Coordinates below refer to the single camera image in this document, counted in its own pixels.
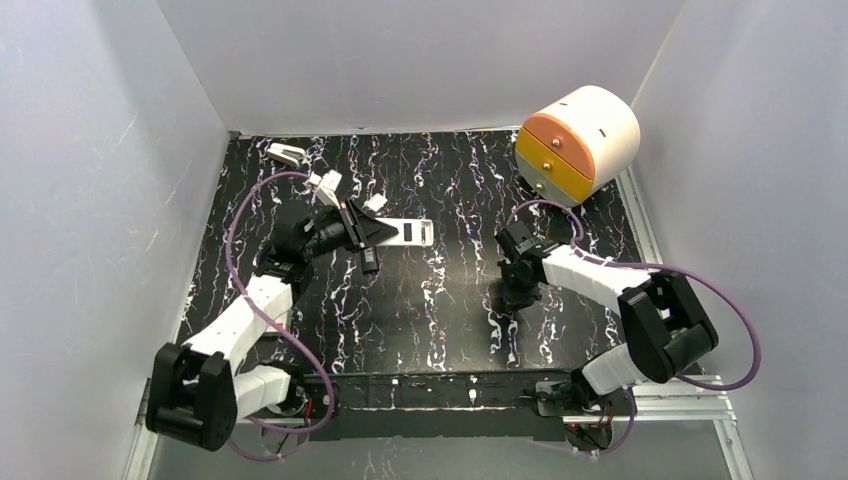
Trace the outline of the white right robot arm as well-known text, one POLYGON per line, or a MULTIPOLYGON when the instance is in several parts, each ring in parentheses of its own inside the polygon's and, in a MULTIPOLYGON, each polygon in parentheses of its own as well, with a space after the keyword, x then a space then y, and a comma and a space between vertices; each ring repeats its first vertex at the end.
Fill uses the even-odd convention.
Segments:
POLYGON ((718 334, 691 284, 681 274, 615 268, 584 260, 575 248, 512 223, 495 239, 503 252, 502 303, 508 312, 532 306, 541 285, 561 287, 616 314, 623 344, 571 371, 570 395, 584 403, 619 389, 665 383, 719 344, 718 334))

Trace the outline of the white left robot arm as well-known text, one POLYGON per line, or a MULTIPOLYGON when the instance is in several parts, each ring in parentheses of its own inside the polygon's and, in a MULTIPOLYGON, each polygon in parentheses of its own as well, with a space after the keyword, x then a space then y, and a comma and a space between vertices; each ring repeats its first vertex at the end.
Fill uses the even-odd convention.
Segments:
POLYGON ((167 343, 153 364, 145 426, 208 451, 220 449, 238 420, 284 403, 292 376, 260 365, 237 374, 248 351, 270 328, 280 331, 314 277, 314 259, 344 248, 378 270, 374 247, 397 236, 378 212, 381 194, 359 205, 340 200, 298 221, 279 223, 262 249, 245 293, 212 323, 181 344, 167 343))

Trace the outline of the white remote battery cover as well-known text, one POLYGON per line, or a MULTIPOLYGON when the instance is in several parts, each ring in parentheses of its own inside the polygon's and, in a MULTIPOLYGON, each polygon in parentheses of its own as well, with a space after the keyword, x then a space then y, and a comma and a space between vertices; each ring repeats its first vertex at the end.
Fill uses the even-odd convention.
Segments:
POLYGON ((388 203, 388 199, 382 194, 375 194, 370 199, 368 199, 363 206, 373 212, 379 213, 385 205, 388 203))

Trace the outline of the white remote control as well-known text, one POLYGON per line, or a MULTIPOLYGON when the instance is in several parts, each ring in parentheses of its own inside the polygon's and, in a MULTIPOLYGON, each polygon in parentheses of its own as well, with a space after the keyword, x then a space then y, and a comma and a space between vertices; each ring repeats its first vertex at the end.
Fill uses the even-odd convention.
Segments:
POLYGON ((430 247, 434 243, 434 223, 430 219, 379 218, 379 221, 398 231, 380 246, 430 247))

